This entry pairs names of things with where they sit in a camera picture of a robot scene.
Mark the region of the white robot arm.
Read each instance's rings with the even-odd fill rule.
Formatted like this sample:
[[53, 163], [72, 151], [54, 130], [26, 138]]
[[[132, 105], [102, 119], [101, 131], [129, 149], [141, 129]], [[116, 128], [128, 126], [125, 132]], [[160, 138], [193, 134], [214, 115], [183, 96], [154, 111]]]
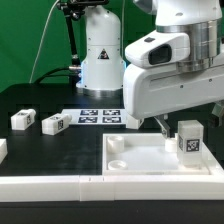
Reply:
[[224, 115], [224, 43], [219, 0], [133, 0], [154, 15], [155, 30], [125, 48], [118, 24], [102, 6], [88, 4], [87, 55], [80, 87], [102, 96], [123, 92], [126, 113], [164, 123], [170, 112], [212, 103], [212, 122]]

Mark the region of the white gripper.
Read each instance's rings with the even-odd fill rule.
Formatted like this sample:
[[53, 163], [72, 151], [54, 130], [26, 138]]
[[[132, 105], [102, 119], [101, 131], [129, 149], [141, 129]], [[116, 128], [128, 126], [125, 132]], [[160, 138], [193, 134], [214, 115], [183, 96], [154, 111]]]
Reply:
[[[136, 119], [155, 116], [164, 138], [170, 137], [170, 126], [162, 114], [224, 100], [224, 44], [210, 68], [181, 73], [177, 62], [189, 53], [187, 34], [156, 31], [125, 49], [130, 61], [123, 78], [126, 112]], [[216, 102], [210, 126], [220, 127], [223, 117], [224, 101]]]

